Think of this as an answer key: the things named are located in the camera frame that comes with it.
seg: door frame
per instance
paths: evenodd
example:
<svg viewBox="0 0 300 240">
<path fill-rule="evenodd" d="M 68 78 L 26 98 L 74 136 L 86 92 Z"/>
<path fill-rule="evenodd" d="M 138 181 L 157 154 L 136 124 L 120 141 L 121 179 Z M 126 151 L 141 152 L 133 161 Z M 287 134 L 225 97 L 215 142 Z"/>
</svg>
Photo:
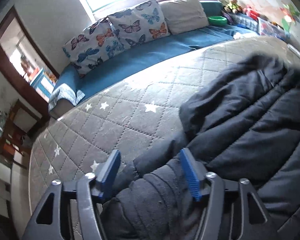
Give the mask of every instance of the door frame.
<svg viewBox="0 0 300 240">
<path fill-rule="evenodd" d="M 39 50 L 38 46 L 35 44 L 25 26 L 22 23 L 19 15 L 15 7 L 13 6 L 7 15 L 3 18 L 0 23 L 0 38 L 3 33 L 6 31 L 10 23 L 16 19 L 18 24 L 21 27 L 26 38 L 29 40 L 30 44 L 33 46 L 34 50 L 38 53 L 43 62 L 47 65 L 47 67 L 52 71 L 52 73 L 59 78 L 59 73 L 52 67 L 51 63 L 47 60 L 47 58 L 42 54 Z M 13 64 L 10 62 L 8 56 L 4 52 L 1 44 L 0 44 L 0 72 L 3 76 L 8 80 L 8 82 L 13 86 L 13 88 L 22 96 L 35 110 L 37 110 L 42 117 L 45 119 L 49 117 L 48 113 L 48 103 L 35 91 L 33 87 L 29 85 L 29 83 L 18 73 Z"/>
</svg>

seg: dark clothing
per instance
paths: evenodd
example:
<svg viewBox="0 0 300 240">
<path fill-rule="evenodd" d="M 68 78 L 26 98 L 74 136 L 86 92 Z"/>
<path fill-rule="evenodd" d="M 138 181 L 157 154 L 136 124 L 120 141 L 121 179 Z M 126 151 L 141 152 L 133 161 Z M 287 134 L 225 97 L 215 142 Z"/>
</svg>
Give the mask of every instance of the dark clothing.
<svg viewBox="0 0 300 240">
<path fill-rule="evenodd" d="M 183 130 L 117 175 L 104 207 L 109 239 L 194 239 L 193 201 L 178 159 L 188 147 L 223 179 L 248 178 L 282 239 L 300 231 L 300 69 L 257 55 L 234 64 L 179 111 Z"/>
</svg>

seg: silver bolt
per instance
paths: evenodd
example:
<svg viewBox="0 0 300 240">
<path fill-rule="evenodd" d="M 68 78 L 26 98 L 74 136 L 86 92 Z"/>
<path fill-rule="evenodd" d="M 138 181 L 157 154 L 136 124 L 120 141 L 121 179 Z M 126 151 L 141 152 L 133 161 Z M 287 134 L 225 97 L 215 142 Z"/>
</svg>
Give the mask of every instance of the silver bolt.
<svg viewBox="0 0 300 240">
<path fill-rule="evenodd" d="M 213 179 L 215 178 L 217 175 L 214 173 L 214 172 L 207 172 L 206 173 L 206 177 L 210 178 L 210 179 Z"/>
<path fill-rule="evenodd" d="M 85 176 L 87 179 L 93 179 L 96 175 L 93 172 L 89 172 Z"/>
<path fill-rule="evenodd" d="M 240 183 L 242 183 L 242 184 L 244 184 L 244 185 L 247 185 L 247 184 L 249 184 L 249 180 L 248 179 L 246 179 L 246 178 L 242 178 L 242 179 L 240 179 L 239 180 L 240 181 Z"/>
<path fill-rule="evenodd" d="M 51 182 L 51 184 L 52 184 L 53 186 L 60 185 L 60 184 L 61 184 L 61 180 L 60 180 L 60 179 L 55 179 L 55 180 L 53 180 L 53 181 Z"/>
</svg>

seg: green plastic bowl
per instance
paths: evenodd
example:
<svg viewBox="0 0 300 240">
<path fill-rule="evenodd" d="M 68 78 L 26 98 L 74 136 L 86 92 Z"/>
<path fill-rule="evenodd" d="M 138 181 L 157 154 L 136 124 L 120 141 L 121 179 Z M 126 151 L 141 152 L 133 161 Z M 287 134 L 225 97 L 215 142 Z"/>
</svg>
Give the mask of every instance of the green plastic bowl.
<svg viewBox="0 0 300 240">
<path fill-rule="evenodd" d="M 228 23 L 227 19 L 222 16 L 210 16 L 208 17 L 209 24 L 215 26 L 224 26 Z"/>
</svg>

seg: blue gripper pad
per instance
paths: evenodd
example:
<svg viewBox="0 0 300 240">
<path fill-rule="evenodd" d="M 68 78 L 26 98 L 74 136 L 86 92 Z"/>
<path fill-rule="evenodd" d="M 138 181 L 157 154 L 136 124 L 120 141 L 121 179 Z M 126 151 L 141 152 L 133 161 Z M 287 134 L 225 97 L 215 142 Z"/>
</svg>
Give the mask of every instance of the blue gripper pad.
<svg viewBox="0 0 300 240">
<path fill-rule="evenodd" d="M 112 185 L 121 163 L 121 153 L 113 150 L 105 162 L 99 174 L 97 174 L 96 185 L 100 191 L 99 198 L 105 200 L 111 197 Z"/>
<path fill-rule="evenodd" d="M 180 151 L 180 161 L 190 193 L 196 201 L 200 201 L 202 198 L 201 190 L 204 187 L 206 174 L 205 170 L 201 170 L 204 166 L 198 166 L 197 161 L 188 148 L 183 148 Z"/>
</svg>

